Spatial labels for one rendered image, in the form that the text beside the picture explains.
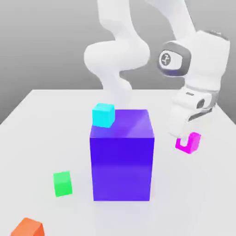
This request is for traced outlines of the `small cyan cube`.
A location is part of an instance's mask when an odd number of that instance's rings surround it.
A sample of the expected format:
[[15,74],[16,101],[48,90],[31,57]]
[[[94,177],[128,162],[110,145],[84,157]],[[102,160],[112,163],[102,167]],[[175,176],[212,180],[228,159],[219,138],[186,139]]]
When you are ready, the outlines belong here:
[[92,125],[110,128],[115,121],[115,107],[113,104],[98,103],[92,110]]

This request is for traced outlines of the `small magenta cube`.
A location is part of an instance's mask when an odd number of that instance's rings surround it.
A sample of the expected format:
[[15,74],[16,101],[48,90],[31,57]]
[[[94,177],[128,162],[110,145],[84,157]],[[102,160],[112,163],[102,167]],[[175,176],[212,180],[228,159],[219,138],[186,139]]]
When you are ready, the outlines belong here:
[[175,148],[185,153],[192,154],[198,149],[201,135],[196,132],[190,133],[188,137],[178,138]]

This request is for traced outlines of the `large purple box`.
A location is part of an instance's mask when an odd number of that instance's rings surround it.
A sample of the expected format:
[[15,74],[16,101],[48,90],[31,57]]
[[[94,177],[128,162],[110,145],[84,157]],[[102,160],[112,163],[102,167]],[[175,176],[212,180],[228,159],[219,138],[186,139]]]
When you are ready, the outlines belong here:
[[110,128],[92,126],[94,201],[149,201],[154,133],[144,109],[116,110]]

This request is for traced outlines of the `small green cube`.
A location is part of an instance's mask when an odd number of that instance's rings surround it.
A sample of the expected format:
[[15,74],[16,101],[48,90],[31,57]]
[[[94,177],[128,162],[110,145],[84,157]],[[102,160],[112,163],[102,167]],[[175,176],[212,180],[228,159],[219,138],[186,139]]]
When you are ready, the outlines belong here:
[[56,197],[70,195],[73,193],[71,176],[69,171],[54,173],[53,183]]

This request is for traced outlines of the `small orange cube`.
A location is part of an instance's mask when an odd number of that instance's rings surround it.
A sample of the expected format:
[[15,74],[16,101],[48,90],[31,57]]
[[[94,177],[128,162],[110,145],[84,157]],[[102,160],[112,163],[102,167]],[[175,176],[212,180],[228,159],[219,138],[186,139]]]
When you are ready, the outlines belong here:
[[11,232],[11,236],[45,236],[45,232],[41,222],[24,218]]

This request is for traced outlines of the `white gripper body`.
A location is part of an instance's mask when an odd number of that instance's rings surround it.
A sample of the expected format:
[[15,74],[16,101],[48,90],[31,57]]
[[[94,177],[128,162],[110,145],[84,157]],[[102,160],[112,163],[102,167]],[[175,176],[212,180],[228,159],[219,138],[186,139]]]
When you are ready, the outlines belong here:
[[175,138],[187,137],[190,133],[189,124],[211,111],[212,108],[193,110],[182,106],[172,106],[168,120],[168,133]]

